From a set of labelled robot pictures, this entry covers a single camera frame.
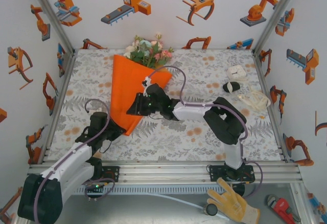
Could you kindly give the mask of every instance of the glove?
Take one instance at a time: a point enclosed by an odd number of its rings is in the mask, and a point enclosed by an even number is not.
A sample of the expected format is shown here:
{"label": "glove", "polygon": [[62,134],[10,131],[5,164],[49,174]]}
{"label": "glove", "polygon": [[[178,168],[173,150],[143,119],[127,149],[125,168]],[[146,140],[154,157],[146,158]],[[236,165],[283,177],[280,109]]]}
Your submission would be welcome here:
{"label": "glove", "polygon": [[209,189],[207,194],[212,198],[207,199],[208,204],[216,205],[218,210],[233,221],[245,224],[259,223],[259,209],[249,206],[245,199],[235,193],[222,178],[219,178],[217,183],[224,188],[226,192],[220,195],[216,191]]}

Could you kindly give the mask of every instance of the white cable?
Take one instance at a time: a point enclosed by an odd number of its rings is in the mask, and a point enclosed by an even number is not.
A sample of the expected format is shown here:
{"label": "white cable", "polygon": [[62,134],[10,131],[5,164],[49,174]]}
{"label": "white cable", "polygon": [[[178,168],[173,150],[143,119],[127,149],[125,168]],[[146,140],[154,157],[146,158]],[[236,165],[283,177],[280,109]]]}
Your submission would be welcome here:
{"label": "white cable", "polygon": [[[199,205],[196,205],[196,204],[193,204],[193,203],[190,203],[190,202],[187,202],[187,201],[184,201],[184,200],[180,200],[178,198],[175,198],[175,197],[170,197],[170,196],[166,196],[166,195],[161,195],[161,194],[156,194],[156,193],[146,193],[146,195],[150,195],[150,196],[155,196],[155,197],[163,197],[163,198],[168,198],[170,200],[174,200],[174,201],[177,201],[177,202],[180,202],[180,203],[183,203],[183,204],[187,204],[187,205],[190,205],[190,206],[193,206],[195,208],[198,208],[198,209],[201,209],[203,210],[203,207],[199,206]],[[221,215],[217,212],[216,216],[222,218],[222,219],[226,219],[226,220],[229,220],[229,218],[227,216],[224,216],[224,215]]]}
{"label": "white cable", "polygon": [[[247,82],[246,78],[239,78],[231,80],[230,82],[238,82],[248,85],[250,92],[243,95],[239,94],[236,95],[237,98],[244,102],[246,105],[249,105],[254,111],[256,112],[263,112],[267,109],[267,107],[270,106],[271,101],[270,99],[264,95],[261,91],[258,90],[252,90],[251,85]],[[232,93],[232,85],[227,84],[227,89],[229,93]]]}

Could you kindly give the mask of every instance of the gray floor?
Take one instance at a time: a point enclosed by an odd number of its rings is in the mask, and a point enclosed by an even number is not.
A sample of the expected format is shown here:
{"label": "gray floor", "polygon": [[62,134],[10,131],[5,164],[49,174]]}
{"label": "gray floor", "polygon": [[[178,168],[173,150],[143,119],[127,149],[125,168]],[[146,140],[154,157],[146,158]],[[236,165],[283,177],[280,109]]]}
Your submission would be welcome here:
{"label": "gray floor", "polygon": [[[261,210],[260,224],[283,224],[284,222],[265,205],[265,197],[275,194],[285,198],[296,211],[287,184],[265,184],[249,198],[248,203]],[[206,194],[172,195],[173,197],[204,206]],[[236,223],[203,214],[200,209],[166,198],[145,195],[113,195],[98,202],[88,202],[83,196],[72,196],[67,201],[57,224],[220,224]]]}

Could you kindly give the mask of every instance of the flower bouquet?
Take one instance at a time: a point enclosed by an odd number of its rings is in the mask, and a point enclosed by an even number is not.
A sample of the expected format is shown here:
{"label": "flower bouquet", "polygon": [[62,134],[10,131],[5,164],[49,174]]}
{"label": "flower bouquet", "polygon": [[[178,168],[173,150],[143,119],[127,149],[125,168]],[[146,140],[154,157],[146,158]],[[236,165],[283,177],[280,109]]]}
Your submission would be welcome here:
{"label": "flower bouquet", "polygon": [[155,38],[156,40],[148,41],[136,35],[132,45],[126,47],[124,57],[149,68],[165,65],[174,51],[172,48],[162,49],[161,34],[156,34]]}

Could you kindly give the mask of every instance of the floral tablecloth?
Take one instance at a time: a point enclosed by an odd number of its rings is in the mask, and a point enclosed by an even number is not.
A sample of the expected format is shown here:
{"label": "floral tablecloth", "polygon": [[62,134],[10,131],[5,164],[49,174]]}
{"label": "floral tablecloth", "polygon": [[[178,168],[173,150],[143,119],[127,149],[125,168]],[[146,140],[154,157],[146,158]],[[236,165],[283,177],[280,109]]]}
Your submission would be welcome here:
{"label": "floral tablecloth", "polygon": [[[58,160],[72,146],[84,127],[89,114],[83,106],[89,98],[99,98],[110,105],[111,75],[114,54],[123,50],[79,50],[64,104],[60,113],[48,159]],[[183,98],[189,102],[208,102],[222,96],[230,101],[247,119],[248,138],[244,141],[244,155],[248,160],[281,160],[268,112],[256,113],[222,86],[228,81],[226,71],[241,65],[247,72],[253,89],[261,90],[250,50],[179,49],[173,53],[169,65],[181,68],[187,77]],[[183,76],[169,69],[173,77],[165,88],[171,98],[178,98]],[[241,85],[238,93],[247,93]],[[91,102],[92,110],[106,111],[101,104]],[[208,161],[224,160],[224,148],[207,124],[197,121],[168,121],[144,117],[130,136],[112,142],[104,160],[122,161]],[[102,151],[107,148],[105,141]]]}

